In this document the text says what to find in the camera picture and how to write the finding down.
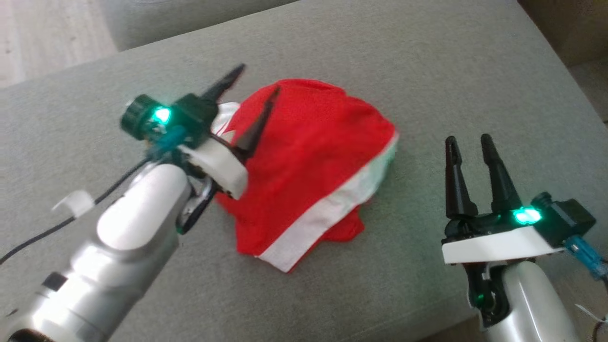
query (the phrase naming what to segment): red and white cloth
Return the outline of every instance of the red and white cloth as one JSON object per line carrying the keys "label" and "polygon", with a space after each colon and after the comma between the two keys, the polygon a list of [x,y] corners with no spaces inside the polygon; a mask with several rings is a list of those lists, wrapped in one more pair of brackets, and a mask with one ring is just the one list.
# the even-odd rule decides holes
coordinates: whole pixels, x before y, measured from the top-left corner
{"label": "red and white cloth", "polygon": [[398,134],[363,100],[302,79],[262,88],[240,108],[222,105],[216,134],[236,141],[277,86],[270,119],[247,160],[247,190],[238,201],[216,198],[236,219],[237,250],[289,272],[320,241],[346,242],[363,231],[359,206],[378,189]]}

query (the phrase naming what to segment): gray couch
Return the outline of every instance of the gray couch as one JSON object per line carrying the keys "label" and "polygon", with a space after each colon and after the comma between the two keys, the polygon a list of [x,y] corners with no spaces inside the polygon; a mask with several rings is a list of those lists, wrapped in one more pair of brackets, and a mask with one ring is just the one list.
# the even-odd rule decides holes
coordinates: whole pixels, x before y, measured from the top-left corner
{"label": "gray couch", "polygon": [[127,50],[295,0],[98,0],[116,46]]}
{"label": "gray couch", "polygon": [[[213,204],[115,341],[416,341],[471,317],[465,273],[440,249],[450,134],[480,211],[491,195],[479,137],[491,133],[522,199],[577,198],[599,222],[589,241],[608,253],[608,131],[519,5],[485,0],[298,1],[2,90],[0,249],[62,220],[48,209],[67,193],[99,194],[141,158],[118,125],[129,99],[169,102],[239,62],[248,69],[225,100],[306,77],[395,123],[399,150],[362,210],[366,230],[283,274],[238,254],[233,220]],[[107,205],[3,265],[0,307],[61,269]],[[581,267],[565,254],[539,262],[553,280]]]}

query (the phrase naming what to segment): red cloth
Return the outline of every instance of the red cloth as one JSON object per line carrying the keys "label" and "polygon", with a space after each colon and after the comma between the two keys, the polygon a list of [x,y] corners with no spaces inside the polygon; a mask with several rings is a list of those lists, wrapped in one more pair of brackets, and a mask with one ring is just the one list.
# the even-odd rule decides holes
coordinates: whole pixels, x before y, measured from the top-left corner
{"label": "red cloth", "polygon": [[[320,81],[288,79],[260,89],[241,104],[226,129],[235,131],[232,142],[259,116],[277,86],[281,90],[268,124],[255,155],[247,160],[245,193],[238,201],[216,196],[236,219],[237,250],[254,256],[396,136],[394,126],[363,100]],[[345,242],[363,231],[358,204],[353,208],[319,240]]]}

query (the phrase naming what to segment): black cable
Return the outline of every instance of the black cable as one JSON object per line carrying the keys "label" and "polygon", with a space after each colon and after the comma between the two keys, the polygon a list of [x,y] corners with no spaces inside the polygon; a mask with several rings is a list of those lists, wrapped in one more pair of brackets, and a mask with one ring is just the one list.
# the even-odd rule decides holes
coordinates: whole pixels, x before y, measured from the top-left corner
{"label": "black cable", "polygon": [[[125,174],[123,174],[114,184],[112,184],[112,186],[110,186],[108,188],[108,190],[106,190],[103,194],[101,194],[101,196],[97,197],[94,201],[95,205],[99,204],[101,201],[105,200],[106,197],[108,197],[114,190],[116,190],[124,181],[126,181],[127,178],[129,178],[132,174],[135,173],[135,171],[137,171],[140,167],[142,167],[145,163],[147,163],[148,161],[150,161],[149,158],[145,158],[144,160],[142,160],[141,162],[137,163],[137,165],[135,165],[134,167],[130,168],[129,171],[125,172]],[[24,249],[25,247],[53,234],[54,232],[58,231],[59,229],[69,225],[70,223],[74,222],[76,220],[76,218],[74,216],[69,217],[68,219],[66,219],[65,221],[61,222],[60,224],[54,226],[53,228],[47,229],[44,232],[36,235],[35,237],[32,237],[31,239],[29,239],[28,241],[23,242],[22,244],[18,245],[17,247],[13,248],[12,250],[10,250],[7,254],[5,254],[2,259],[0,259],[0,265],[4,264],[4,262],[6,260],[8,260],[10,257],[14,256],[17,252],[21,251],[22,249]]]}
{"label": "black cable", "polygon": [[602,281],[604,282],[604,287],[606,287],[606,294],[608,295],[608,276],[602,277]]}
{"label": "black cable", "polygon": [[593,327],[593,332],[591,334],[591,341],[592,342],[598,342],[598,334],[599,334],[599,330],[602,328],[602,326],[606,324],[604,322],[597,322],[595,324],[595,327]]}

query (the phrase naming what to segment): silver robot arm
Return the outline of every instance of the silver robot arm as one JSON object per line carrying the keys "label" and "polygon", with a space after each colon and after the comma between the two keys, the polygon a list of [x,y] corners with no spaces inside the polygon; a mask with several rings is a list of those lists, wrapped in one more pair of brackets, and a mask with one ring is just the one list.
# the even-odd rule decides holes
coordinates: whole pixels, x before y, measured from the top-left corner
{"label": "silver robot arm", "polygon": [[69,266],[0,323],[0,340],[107,341],[178,247],[176,222],[190,194],[179,167],[147,172],[102,214]]}
{"label": "silver robot arm", "polygon": [[[188,94],[171,109],[146,95],[129,105],[121,127],[139,140],[155,137],[147,153],[154,162],[101,215],[69,266],[48,275],[26,305],[0,321],[0,341],[107,341],[175,252],[178,234],[192,228],[215,192],[240,198],[247,186],[244,164],[279,93],[275,89],[234,145],[211,134],[216,102],[243,69],[239,65],[200,97]],[[159,165],[168,159],[175,165]],[[202,182],[201,191],[189,177]]]}
{"label": "silver robot arm", "polygon": [[499,273],[509,314],[489,327],[488,342],[578,342],[576,330],[551,282],[535,263],[522,261]]}
{"label": "silver robot arm", "polygon": [[581,237],[596,221],[576,200],[552,201],[546,192],[525,208],[490,135],[481,143],[492,186],[488,214],[469,198],[456,139],[446,139],[444,262],[465,269],[469,305],[488,342],[579,341],[547,276],[530,260],[567,249],[604,279],[608,265]]}

